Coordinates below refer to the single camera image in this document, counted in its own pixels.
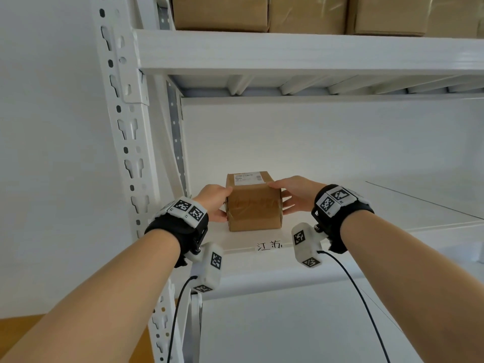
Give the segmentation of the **person's right hand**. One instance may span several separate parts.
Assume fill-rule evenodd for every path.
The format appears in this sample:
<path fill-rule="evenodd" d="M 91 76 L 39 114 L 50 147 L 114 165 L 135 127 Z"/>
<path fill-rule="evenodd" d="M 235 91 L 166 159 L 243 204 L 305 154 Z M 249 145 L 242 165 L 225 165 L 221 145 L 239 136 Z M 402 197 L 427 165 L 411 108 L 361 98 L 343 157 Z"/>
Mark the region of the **person's right hand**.
<path fill-rule="evenodd" d="M 318 183 L 302 176 L 291 176 L 269 182 L 272 189 L 280 189 L 283 201 L 298 200 L 303 203 L 303 211 L 310 213 L 314 207 L 317 194 L 326 186 L 325 183 Z"/>

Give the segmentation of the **person's left hand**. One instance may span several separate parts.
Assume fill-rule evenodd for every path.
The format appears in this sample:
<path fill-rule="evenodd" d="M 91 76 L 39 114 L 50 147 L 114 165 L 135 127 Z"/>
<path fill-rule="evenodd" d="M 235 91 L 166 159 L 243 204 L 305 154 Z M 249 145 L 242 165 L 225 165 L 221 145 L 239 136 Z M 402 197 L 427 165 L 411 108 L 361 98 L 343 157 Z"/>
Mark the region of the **person's left hand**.
<path fill-rule="evenodd" d="M 192 200 L 199 203 L 206 211 L 221 210 L 226 199 L 232 193 L 232 187 L 223 187 L 218 184 L 207 184 Z"/>

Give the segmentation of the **small taped cardboard box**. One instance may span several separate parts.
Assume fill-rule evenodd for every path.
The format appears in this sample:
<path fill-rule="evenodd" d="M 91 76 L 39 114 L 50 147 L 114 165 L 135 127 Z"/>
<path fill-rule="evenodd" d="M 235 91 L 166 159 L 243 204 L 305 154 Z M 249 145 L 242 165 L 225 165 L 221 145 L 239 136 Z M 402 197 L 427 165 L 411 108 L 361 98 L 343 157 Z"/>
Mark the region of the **small taped cardboard box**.
<path fill-rule="evenodd" d="M 281 189 L 268 186 L 272 181 L 267 171 L 227 175 L 226 187 L 232 188 L 225 201 L 230 232 L 281 229 Z"/>

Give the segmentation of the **person's right forearm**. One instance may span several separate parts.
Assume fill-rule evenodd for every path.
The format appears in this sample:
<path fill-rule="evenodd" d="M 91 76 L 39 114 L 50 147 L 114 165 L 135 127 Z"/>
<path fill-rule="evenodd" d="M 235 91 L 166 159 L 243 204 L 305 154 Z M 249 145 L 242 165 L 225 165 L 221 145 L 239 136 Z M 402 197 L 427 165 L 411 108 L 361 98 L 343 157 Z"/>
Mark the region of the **person's right forearm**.
<path fill-rule="evenodd" d="M 484 284 L 371 212 L 350 214 L 340 235 L 424 363 L 484 363 Z"/>

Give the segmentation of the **person's left forearm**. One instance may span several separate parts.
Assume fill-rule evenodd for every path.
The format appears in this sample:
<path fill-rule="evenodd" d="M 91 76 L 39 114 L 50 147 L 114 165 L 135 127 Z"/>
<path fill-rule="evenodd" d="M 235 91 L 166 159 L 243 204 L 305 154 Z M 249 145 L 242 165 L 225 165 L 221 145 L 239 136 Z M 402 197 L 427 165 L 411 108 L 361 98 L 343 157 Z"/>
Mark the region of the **person's left forearm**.
<path fill-rule="evenodd" d="M 63 298 L 0 363 L 127 363 L 180 256 L 153 230 Z"/>

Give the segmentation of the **white metal shelf rack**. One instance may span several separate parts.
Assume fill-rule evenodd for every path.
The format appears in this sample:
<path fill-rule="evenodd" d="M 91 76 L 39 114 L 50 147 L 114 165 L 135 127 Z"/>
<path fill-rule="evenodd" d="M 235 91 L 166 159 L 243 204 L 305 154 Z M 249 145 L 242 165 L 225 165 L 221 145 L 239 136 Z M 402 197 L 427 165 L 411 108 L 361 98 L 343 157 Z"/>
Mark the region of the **white metal shelf rack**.
<path fill-rule="evenodd" d="M 484 40 L 179 31 L 90 0 L 130 238 L 208 183 L 302 175 L 484 276 Z"/>

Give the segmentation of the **large brown cardboard box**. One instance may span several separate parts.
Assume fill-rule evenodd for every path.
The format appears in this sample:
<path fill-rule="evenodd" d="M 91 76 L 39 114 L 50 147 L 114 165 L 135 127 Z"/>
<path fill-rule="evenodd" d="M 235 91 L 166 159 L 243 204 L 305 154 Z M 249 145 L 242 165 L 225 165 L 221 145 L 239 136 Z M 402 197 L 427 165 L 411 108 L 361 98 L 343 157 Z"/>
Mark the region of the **large brown cardboard box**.
<path fill-rule="evenodd" d="M 171 0 L 175 29 L 267 32 L 269 0 Z"/>
<path fill-rule="evenodd" d="M 348 0 L 346 34 L 484 39 L 484 0 Z"/>
<path fill-rule="evenodd" d="M 269 0 L 269 32 L 344 35 L 348 0 Z"/>

